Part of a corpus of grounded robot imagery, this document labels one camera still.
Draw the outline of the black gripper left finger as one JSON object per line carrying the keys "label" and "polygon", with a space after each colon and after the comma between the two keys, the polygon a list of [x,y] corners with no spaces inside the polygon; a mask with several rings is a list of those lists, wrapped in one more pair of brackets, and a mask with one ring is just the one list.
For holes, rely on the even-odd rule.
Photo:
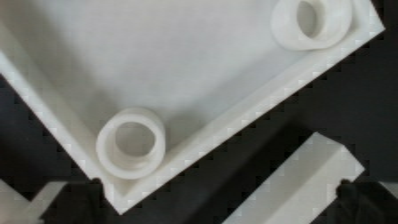
{"label": "black gripper left finger", "polygon": [[49,182],[28,200],[0,179],[0,224],[44,224],[40,216],[63,187],[65,182]]}

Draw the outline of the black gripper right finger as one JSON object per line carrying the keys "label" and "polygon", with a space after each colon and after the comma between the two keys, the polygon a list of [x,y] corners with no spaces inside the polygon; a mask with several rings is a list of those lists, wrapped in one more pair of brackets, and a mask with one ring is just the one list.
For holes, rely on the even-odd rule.
{"label": "black gripper right finger", "polygon": [[335,224],[398,224],[398,198],[378,182],[341,180]]}

